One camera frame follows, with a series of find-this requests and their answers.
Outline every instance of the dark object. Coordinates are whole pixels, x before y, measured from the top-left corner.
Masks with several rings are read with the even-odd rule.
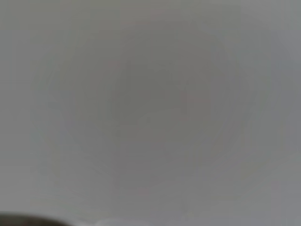
[[[52,218],[17,214],[17,213],[0,213],[0,226],[70,226],[60,220]]]

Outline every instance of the gray surface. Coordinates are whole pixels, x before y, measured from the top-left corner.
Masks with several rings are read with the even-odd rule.
[[[0,3],[0,210],[299,225],[300,3]]]

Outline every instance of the white wall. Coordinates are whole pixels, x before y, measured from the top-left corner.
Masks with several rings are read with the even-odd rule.
[[[298,225],[294,0],[0,3],[0,210]]]

